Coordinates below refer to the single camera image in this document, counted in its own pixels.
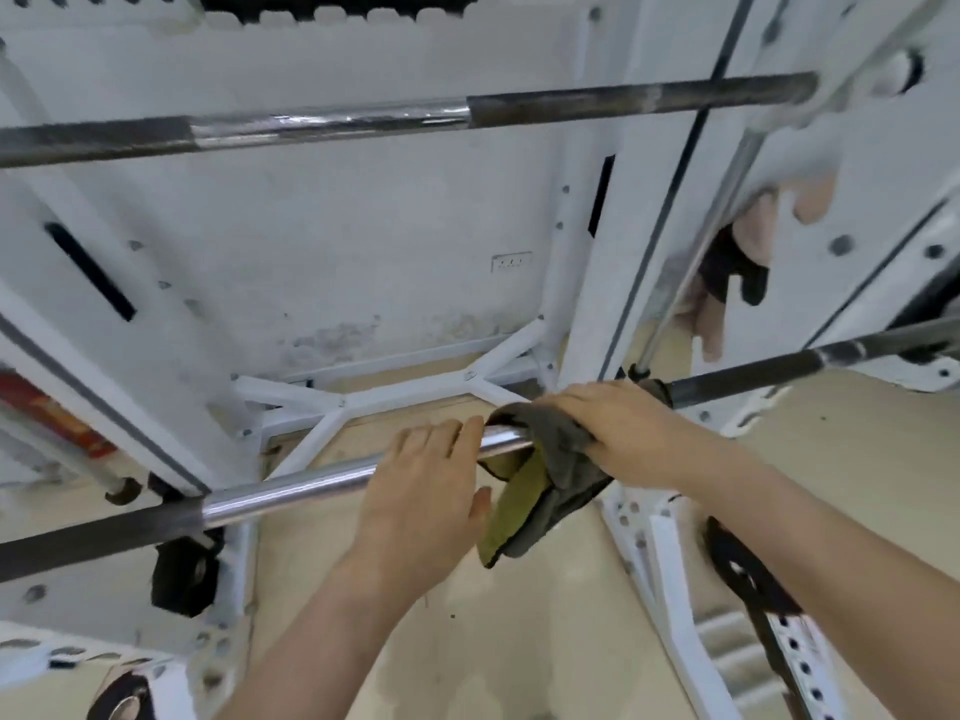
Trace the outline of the grey and green cleaning cloth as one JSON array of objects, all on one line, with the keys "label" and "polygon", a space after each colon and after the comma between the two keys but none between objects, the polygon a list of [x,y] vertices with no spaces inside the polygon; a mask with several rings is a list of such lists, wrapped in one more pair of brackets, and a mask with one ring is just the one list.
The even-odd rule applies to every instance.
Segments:
[{"label": "grey and green cleaning cloth", "polygon": [[477,543],[485,569],[524,556],[559,522],[591,503],[613,482],[588,456],[594,436],[565,412],[538,402],[515,402],[492,412],[488,427],[522,431],[531,444],[480,459],[503,487]]}]

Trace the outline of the dark worn steel barbell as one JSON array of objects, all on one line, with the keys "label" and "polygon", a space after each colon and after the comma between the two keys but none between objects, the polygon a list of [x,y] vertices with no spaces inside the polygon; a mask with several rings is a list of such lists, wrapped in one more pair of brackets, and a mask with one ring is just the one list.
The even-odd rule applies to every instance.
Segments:
[{"label": "dark worn steel barbell", "polygon": [[0,171],[96,161],[480,131],[672,114],[710,108],[800,105],[819,85],[813,71],[716,80],[309,107],[287,112],[180,115],[0,127]]}]

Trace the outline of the black round rack roller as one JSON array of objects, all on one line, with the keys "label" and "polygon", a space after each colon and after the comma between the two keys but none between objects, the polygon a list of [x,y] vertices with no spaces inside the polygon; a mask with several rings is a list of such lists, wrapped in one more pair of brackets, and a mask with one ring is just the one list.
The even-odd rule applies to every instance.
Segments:
[{"label": "black round rack roller", "polygon": [[108,679],[85,720],[158,720],[147,677],[125,672]]}]

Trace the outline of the person's right hand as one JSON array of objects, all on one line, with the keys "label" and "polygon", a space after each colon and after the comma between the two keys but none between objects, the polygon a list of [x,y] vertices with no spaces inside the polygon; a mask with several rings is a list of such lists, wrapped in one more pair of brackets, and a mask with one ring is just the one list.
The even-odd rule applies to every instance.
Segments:
[{"label": "person's right hand", "polygon": [[599,444],[587,456],[626,486],[681,491],[707,476],[724,441],[666,407],[640,386],[625,381],[575,384],[599,387]]}]

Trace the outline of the chrome steel barbell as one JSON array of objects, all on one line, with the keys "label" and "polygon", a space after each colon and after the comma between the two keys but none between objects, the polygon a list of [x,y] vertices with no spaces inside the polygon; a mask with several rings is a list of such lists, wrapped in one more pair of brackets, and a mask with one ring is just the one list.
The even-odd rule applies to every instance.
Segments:
[{"label": "chrome steel barbell", "polygon": [[[920,349],[960,349],[960,314],[672,382],[645,379],[640,386],[667,406],[686,409]],[[366,486],[379,459],[372,455],[337,462],[0,543],[0,584],[192,537],[306,500],[354,492]]]}]

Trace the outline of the person's left forearm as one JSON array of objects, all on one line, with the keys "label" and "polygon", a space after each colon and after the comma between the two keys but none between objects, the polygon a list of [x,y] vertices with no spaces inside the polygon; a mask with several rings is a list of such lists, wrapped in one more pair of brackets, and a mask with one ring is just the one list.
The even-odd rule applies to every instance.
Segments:
[{"label": "person's left forearm", "polygon": [[351,547],[215,720],[346,720],[402,618],[458,563]]}]

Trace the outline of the red and orange label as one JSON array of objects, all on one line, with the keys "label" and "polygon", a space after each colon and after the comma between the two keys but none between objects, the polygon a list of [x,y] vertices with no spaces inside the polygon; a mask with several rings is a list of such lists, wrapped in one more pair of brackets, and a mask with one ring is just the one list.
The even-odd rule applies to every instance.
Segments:
[{"label": "red and orange label", "polygon": [[117,447],[89,424],[74,416],[46,392],[17,372],[0,367],[0,400],[7,406],[83,449],[92,459],[106,458]]}]

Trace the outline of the chrome guide rod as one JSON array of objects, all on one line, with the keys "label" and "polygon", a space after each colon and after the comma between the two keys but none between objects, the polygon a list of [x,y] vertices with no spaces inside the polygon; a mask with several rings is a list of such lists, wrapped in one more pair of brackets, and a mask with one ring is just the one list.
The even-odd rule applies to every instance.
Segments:
[{"label": "chrome guide rod", "polygon": [[744,130],[709,205],[709,209],[706,211],[702,223],[696,232],[696,237],[688,253],[684,256],[681,277],[678,278],[670,290],[670,297],[666,303],[662,317],[645,342],[639,358],[635,363],[635,371],[638,374],[647,375],[650,372],[653,359],[660,348],[663,338],[666,336],[666,331],[682,305],[711,241],[713,241],[717,231],[724,226],[726,216],[729,214],[750,169],[754,166],[766,138],[766,132],[751,128]]}]

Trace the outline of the black bar holder hook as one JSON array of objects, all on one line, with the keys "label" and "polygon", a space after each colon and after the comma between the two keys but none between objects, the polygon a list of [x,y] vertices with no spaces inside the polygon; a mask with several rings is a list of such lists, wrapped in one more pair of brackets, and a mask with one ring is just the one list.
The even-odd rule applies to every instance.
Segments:
[{"label": "black bar holder hook", "polygon": [[196,618],[214,602],[223,544],[190,536],[155,546],[150,604],[164,612]]}]

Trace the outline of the white steel power rack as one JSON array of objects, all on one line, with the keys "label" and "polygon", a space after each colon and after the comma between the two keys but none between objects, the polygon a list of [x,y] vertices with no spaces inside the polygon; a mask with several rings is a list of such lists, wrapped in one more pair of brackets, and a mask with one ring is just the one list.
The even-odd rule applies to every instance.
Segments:
[{"label": "white steel power rack", "polygon": [[376,427],[958,289],[960,0],[0,0],[0,720],[210,720]]}]

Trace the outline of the person's left hand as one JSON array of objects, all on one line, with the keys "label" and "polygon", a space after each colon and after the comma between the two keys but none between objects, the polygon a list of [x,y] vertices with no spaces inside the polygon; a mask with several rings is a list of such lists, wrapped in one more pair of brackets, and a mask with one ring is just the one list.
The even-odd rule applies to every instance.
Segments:
[{"label": "person's left hand", "polygon": [[473,549],[465,522],[485,422],[449,419],[397,432],[366,486],[350,557],[388,597],[414,602]]}]

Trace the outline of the person's right forearm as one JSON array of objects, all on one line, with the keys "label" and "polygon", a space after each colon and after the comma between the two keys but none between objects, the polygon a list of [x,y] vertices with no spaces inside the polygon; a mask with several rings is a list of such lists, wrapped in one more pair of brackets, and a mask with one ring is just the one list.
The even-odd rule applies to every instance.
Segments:
[{"label": "person's right forearm", "polygon": [[693,456],[677,489],[762,560],[895,720],[960,720],[960,581],[736,443]]}]

